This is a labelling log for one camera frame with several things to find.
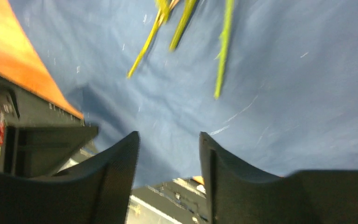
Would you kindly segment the blue wrapping paper sheet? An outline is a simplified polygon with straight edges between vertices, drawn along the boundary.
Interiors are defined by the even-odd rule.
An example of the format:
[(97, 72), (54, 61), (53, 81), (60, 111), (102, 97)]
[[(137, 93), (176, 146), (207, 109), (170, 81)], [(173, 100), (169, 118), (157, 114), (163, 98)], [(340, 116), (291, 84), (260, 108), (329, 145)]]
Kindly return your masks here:
[(358, 169), (358, 0), (237, 0), (219, 99), (222, 0), (199, 1), (170, 52), (180, 2), (130, 79), (152, 0), (10, 5), (63, 95), (99, 126), (98, 150), (139, 131), (135, 186), (200, 175), (200, 132), (275, 175)]

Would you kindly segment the blue fake flower stem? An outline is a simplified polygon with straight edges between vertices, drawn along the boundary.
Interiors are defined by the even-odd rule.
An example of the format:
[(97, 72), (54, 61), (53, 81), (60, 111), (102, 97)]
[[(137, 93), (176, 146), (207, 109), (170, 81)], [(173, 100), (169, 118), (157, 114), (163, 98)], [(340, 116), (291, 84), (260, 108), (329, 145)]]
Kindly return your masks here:
[(171, 43), (169, 45), (170, 51), (174, 51), (177, 48), (180, 38), (194, 10), (196, 2), (197, 0), (185, 0), (183, 13), (181, 15), (179, 23), (177, 24)]

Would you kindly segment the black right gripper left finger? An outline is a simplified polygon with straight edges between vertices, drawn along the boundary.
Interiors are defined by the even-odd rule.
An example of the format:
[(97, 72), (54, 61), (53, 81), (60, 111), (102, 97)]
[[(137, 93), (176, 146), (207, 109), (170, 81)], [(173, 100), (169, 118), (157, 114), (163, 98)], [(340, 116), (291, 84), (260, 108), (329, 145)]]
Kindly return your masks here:
[(125, 223), (139, 144), (139, 133), (131, 132), (54, 176), (0, 173), (0, 224)]

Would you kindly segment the orange fake flower stem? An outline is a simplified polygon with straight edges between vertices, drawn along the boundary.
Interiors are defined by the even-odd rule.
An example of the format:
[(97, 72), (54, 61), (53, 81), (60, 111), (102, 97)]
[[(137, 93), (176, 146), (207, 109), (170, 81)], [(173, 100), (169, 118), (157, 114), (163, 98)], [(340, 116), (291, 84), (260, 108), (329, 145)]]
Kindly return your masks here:
[(168, 0), (156, 0), (156, 6), (158, 8), (158, 12), (155, 18), (155, 21), (153, 23), (153, 26), (151, 28), (151, 31), (140, 51), (138, 54), (135, 62), (133, 63), (131, 69), (127, 73), (127, 78), (131, 78), (134, 74), (135, 70), (137, 69), (139, 63), (142, 61), (144, 55), (146, 54), (154, 36), (156, 35), (159, 27), (161, 24), (166, 23), (166, 21), (169, 18), (170, 12), (173, 10), (173, 8), (177, 5), (179, 0), (171, 0), (168, 2)]

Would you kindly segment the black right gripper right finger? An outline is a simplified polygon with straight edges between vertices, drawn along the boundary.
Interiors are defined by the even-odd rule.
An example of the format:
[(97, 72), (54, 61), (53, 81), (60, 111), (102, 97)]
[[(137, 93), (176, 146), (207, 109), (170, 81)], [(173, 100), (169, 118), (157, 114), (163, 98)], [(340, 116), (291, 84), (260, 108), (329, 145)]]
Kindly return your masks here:
[(358, 224), (358, 170), (301, 170), (279, 177), (200, 133), (212, 224)]

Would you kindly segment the pink white fake flower stem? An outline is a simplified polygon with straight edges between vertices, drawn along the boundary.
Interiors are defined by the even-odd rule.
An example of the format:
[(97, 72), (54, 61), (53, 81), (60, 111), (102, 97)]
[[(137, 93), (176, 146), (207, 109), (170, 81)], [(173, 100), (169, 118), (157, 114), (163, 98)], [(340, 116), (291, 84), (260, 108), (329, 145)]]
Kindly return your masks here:
[(222, 32), (220, 34), (220, 51), (216, 58), (219, 59), (217, 77), (215, 82), (215, 90), (213, 97), (220, 97), (221, 89), (224, 81), (225, 67), (227, 62), (228, 48), (231, 38), (232, 19), (234, 13), (234, 0), (225, 0), (224, 19), (222, 24)]

